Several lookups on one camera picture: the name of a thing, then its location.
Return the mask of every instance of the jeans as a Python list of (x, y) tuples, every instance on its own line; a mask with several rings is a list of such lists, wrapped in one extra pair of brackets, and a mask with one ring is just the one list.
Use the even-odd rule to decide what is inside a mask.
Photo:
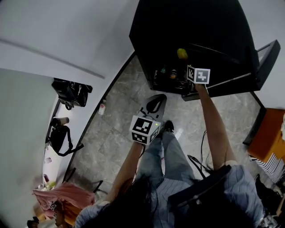
[(149, 176), (152, 179), (162, 179), (161, 168), (162, 146), (164, 148), (165, 178), (182, 180), (192, 184), (195, 179), (193, 170), (190, 167), (179, 142), (174, 134), (165, 131), (161, 138), (155, 138), (141, 158), (136, 179), (141, 176)]

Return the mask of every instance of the black handbag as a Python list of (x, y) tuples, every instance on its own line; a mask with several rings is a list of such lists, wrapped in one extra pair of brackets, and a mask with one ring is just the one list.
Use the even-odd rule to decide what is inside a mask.
[(67, 110), (71, 110), (74, 106), (85, 107), (88, 93), (91, 93), (93, 89), (89, 85), (58, 78), (54, 79), (52, 87)]
[[(66, 134), (67, 134), (69, 149), (64, 154), (62, 154), (62, 153), (59, 153), (59, 151), (61, 150)], [(81, 144), (72, 150), (73, 144), (71, 143), (70, 129), (69, 127), (65, 125), (56, 126), (53, 129), (52, 133), (50, 134), (49, 141), (50, 141), (50, 145), (53, 148), (53, 150), (57, 153), (57, 155), (61, 157), (65, 157), (66, 155), (74, 153), (84, 147), (84, 145)]]

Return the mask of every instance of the black backpack strap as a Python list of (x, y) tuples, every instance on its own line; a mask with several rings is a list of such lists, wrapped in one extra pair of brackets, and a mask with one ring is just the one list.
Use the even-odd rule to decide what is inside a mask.
[(65, 157), (66, 155), (72, 154), (72, 153), (74, 153), (74, 152), (76, 152), (76, 151), (78, 151), (78, 150), (80, 150), (80, 149), (82, 149), (84, 147), (84, 145), (81, 144), (81, 145), (79, 145), (78, 147), (76, 147), (75, 149), (72, 150), (73, 144), (71, 142), (69, 127), (66, 126), (66, 130), (67, 130), (67, 139), (68, 139), (68, 147), (69, 147), (69, 149), (64, 154), (60, 154), (60, 153), (56, 152), (57, 155), (61, 156), (61, 157)]

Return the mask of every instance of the black and white marker cube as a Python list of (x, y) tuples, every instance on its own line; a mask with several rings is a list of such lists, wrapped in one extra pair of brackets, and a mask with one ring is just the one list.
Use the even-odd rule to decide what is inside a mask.
[(210, 69), (187, 66), (187, 79), (196, 84), (209, 84)]
[(158, 135), (160, 122), (139, 116), (133, 116), (130, 124), (130, 134), (134, 141), (149, 145)]

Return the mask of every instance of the woman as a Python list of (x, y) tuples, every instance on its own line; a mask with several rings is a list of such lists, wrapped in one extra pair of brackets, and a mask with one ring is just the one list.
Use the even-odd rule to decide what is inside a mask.
[[(123, 163), (110, 193), (100, 205), (89, 206), (77, 217), (76, 228), (93, 227), (257, 227), (263, 206), (255, 182), (244, 166), (238, 165), (222, 119), (202, 85), (196, 85), (203, 107), (214, 170), (231, 165), (230, 171), (207, 198), (174, 212), (168, 197), (195, 186), (193, 170), (173, 135), (173, 124), (157, 136), (142, 156), (135, 142)], [(161, 169), (164, 147), (165, 176)]]

